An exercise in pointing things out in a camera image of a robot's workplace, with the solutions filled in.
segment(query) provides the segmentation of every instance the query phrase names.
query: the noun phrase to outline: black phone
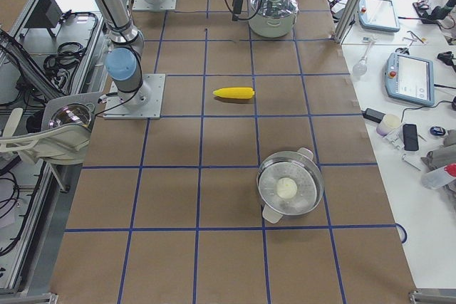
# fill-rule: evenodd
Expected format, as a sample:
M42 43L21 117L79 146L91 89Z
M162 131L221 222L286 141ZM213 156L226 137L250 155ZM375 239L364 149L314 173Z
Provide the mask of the black phone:
M404 150L418 151L418 132L415 124L404 124L402 126L404 136Z

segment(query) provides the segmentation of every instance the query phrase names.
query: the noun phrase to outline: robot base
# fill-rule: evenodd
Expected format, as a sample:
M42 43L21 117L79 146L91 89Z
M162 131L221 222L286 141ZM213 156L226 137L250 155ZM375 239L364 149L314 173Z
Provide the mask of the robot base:
M150 88L150 99L144 105L137 108L127 108L124 105L113 108L120 104L120 98L113 96L108 98L106 110L113 108L103 114L105 119L111 120L133 120L133 119L160 119L162 111L163 91L165 89L165 74L144 74L143 79ZM117 92L114 82L111 84L110 92Z
M147 3L146 0L135 0L133 4L132 10L133 11L149 11L149 12L160 12L166 10L175 10L176 9L177 0L164 0L162 3L153 5Z

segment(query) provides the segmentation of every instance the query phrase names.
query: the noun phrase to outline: plastic bottle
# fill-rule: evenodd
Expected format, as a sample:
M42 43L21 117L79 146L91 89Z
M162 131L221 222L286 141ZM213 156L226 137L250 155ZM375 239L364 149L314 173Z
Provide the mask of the plastic bottle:
M428 189L438 189L456 179L456 163L440 167L421 177L421 184Z

